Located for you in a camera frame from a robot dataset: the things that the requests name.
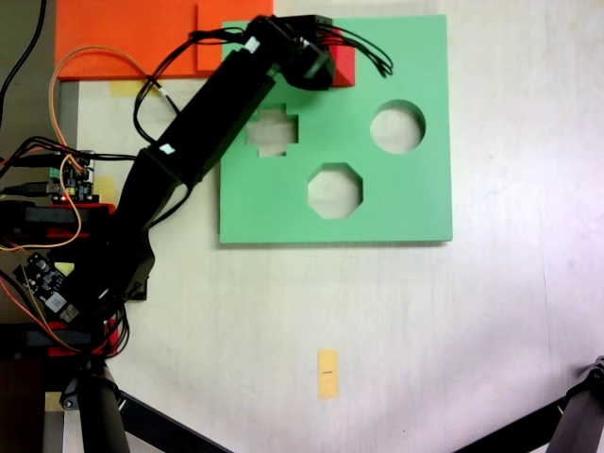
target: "orange foam block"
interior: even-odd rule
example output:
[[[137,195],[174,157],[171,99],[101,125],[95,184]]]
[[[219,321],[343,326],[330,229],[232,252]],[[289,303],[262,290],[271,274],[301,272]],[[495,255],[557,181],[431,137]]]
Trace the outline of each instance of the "orange foam block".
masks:
[[[128,53],[152,73],[198,26],[219,28],[222,22],[251,20],[272,11],[272,0],[58,0],[55,62],[83,45],[108,45]],[[221,61],[218,47],[205,46],[209,53],[202,51],[199,62],[196,49],[188,49],[163,76],[211,74]],[[124,59],[100,51],[75,57],[65,64],[59,78],[131,79],[141,74]]]
[[[197,29],[221,28],[224,22],[250,21],[259,14],[273,14],[273,0],[226,0],[224,2],[198,0]],[[197,73],[209,77],[222,61],[219,45],[197,46]]]

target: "sticker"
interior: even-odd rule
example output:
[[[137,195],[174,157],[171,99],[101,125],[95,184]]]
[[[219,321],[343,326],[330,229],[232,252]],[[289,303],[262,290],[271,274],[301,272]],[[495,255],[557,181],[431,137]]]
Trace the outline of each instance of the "sticker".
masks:
[[[162,146],[159,147],[159,149],[161,151],[163,151],[164,153],[166,153],[168,156],[170,156],[172,153],[174,153],[176,150],[172,147],[172,145],[170,145],[169,143],[165,143]]]
[[[144,83],[144,80],[111,80],[109,95],[111,97],[136,97]],[[151,90],[148,96],[159,96],[159,93]]]
[[[319,399],[338,397],[338,351],[336,349],[319,349],[317,369]]]
[[[69,276],[76,268],[76,265],[72,262],[56,262],[55,267],[64,276]]]
[[[54,313],[58,313],[60,309],[62,309],[67,301],[63,298],[59,293],[53,293],[48,299],[44,302],[46,307],[52,310]]]
[[[69,304],[67,308],[60,314],[59,318],[66,323],[71,323],[72,320],[79,315],[79,311],[72,304]]]
[[[252,36],[249,40],[247,40],[244,47],[249,51],[250,54],[253,54],[260,47],[260,41],[258,41],[256,37]]]

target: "circular hole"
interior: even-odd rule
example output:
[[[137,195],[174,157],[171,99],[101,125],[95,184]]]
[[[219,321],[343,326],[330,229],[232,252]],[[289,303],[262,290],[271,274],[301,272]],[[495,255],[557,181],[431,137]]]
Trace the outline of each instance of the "circular hole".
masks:
[[[370,132],[376,145],[387,153],[404,154],[424,140],[426,120],[411,102],[390,101],[377,110]]]

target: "cable bundle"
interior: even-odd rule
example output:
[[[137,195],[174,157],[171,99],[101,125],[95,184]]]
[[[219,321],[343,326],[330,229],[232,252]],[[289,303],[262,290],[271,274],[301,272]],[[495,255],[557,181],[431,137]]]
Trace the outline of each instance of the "cable bundle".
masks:
[[[346,30],[344,28],[340,28],[334,25],[327,24],[317,24],[317,28],[322,32],[322,38],[317,42],[317,44],[322,45],[343,45],[346,47],[354,47],[359,50],[362,54],[364,54],[367,58],[371,60],[372,63],[376,66],[379,74],[386,78],[387,76],[391,76],[394,70],[394,63],[391,58],[377,47],[372,42],[366,40],[362,36],[359,36],[352,31]]]

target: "yellow tape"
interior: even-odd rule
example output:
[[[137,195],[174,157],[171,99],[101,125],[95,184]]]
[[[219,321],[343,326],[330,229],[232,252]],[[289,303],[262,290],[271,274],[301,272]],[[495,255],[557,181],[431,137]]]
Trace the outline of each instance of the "yellow tape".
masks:
[[[318,354],[319,399],[335,398],[338,391],[338,351],[319,349]]]
[[[95,195],[99,195],[101,203],[117,205],[118,194],[113,176],[95,176],[93,192]]]
[[[136,97],[143,84],[144,80],[112,80],[109,82],[109,93],[111,97]],[[151,90],[148,96],[159,96],[159,93]]]
[[[72,262],[56,262],[55,267],[65,276],[69,276],[76,268],[76,265]]]

